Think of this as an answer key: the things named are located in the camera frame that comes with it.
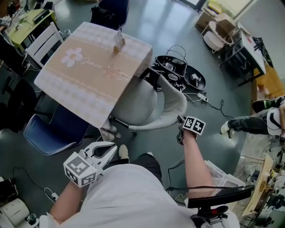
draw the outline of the white t-shirt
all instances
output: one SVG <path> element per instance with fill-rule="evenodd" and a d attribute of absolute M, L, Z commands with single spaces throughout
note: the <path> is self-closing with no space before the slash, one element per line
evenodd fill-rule
<path fill-rule="evenodd" d="M 178 206 L 158 179 L 133 164 L 106 169 L 91 184 L 81 211 L 60 225 L 65 228 L 195 228 L 194 210 Z M 232 212 L 225 228 L 239 228 Z M 58 225 L 49 215 L 49 227 Z"/>

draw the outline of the black shorts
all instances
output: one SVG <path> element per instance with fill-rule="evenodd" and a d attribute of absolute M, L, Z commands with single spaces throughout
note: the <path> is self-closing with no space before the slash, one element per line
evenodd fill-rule
<path fill-rule="evenodd" d="M 129 159 L 121 159 L 114 162 L 110 162 L 107 166 L 105 166 L 103 169 L 107 169 L 109 167 L 115 166 L 115 165 L 121 165 L 121 164 L 128 164 Z M 130 162 L 130 164 L 142 166 L 146 168 L 149 172 L 151 172 L 162 184 L 161 180 L 161 170 L 160 165 L 158 161 L 149 154 L 142 154 L 140 155 L 136 160 Z"/>

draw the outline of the gray floor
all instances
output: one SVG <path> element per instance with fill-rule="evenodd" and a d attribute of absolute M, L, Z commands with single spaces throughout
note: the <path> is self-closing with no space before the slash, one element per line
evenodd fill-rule
<path fill-rule="evenodd" d="M 83 21 L 90 21 L 90 8 L 93 6 L 94 3 L 84 0 L 62 0 L 56 6 L 59 28 L 75 30 Z M 238 80 L 219 68 L 221 60 L 218 55 L 212 54 L 204 44 L 200 32 L 194 27 L 197 16 L 197 12 L 174 0 L 131 0 L 128 21 L 123 28 L 123 33 L 151 44 L 154 51 L 153 57 L 165 54 L 172 45 L 183 46 L 186 49 L 188 64 L 198 69 L 207 80 L 204 92 L 207 92 L 209 102 L 214 106 L 220 106 L 220 101 L 223 99 L 223 110 L 227 115 L 249 114 L 250 84 L 238 88 Z M 3 68 L 0 69 L 0 73 L 2 87 L 7 73 Z M 30 74 L 29 79 L 32 81 L 37 73 Z M 0 96 L 0 101 L 7 101 L 7 98 L 7 94 Z M 55 106 L 56 103 L 53 100 L 45 97 L 38 109 L 54 110 Z M 162 93 L 159 94 L 158 106 L 160 108 L 163 106 Z M 188 102 L 187 115 L 196 116 L 207 123 L 203 136 L 198 137 L 198 144 L 204 158 L 211 160 L 225 172 L 233 174 L 245 134 L 238 133 L 232 140 L 225 135 L 220 135 L 220 127 L 227 119 L 219 111 L 200 102 Z M 183 147 L 176 142 L 177 125 L 163 130 L 142 132 L 136 137 L 122 126 L 118 126 L 118 129 L 122 138 L 117 143 L 125 143 L 128 146 L 131 159 L 148 151 L 153 152 L 161 165 L 163 185 L 167 187 L 167 168 L 183 156 Z M 91 131 L 94 132 L 95 137 L 98 136 L 98 130 L 91 129 Z M 91 141 L 91 139 L 84 140 L 76 150 L 84 148 Z M 58 194 L 67 184 L 68 179 L 64 175 L 62 164 L 74 150 L 47 157 L 33 148 L 24 139 L 22 132 L 15 134 L 9 130 L 0 135 L 0 148 L 0 175 L 5 178 L 11 178 L 12 168 L 19 166 L 24 167 L 38 185 L 49 187 Z M 16 171 L 15 178 L 20 197 L 32 212 L 41 215 L 49 211 L 52 203 L 41 190 L 30 183 L 23 172 Z M 173 186 L 185 186 L 183 166 L 172 171 L 171 180 Z"/>

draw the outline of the white cube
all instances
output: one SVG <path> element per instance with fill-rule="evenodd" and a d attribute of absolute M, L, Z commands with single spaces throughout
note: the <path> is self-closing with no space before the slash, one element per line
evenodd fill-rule
<path fill-rule="evenodd" d="M 79 187 L 90 184 L 97 179 L 97 169 L 76 152 L 63 163 L 63 167 L 65 175 Z"/>

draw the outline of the checkered tablecloth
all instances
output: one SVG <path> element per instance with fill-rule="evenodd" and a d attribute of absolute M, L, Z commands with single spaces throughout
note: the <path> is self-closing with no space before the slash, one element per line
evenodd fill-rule
<path fill-rule="evenodd" d="M 133 75 L 151 63 L 152 47 L 123 34 L 126 45 L 115 54 L 117 31 L 83 22 L 56 50 L 35 79 L 52 99 L 101 128 Z"/>

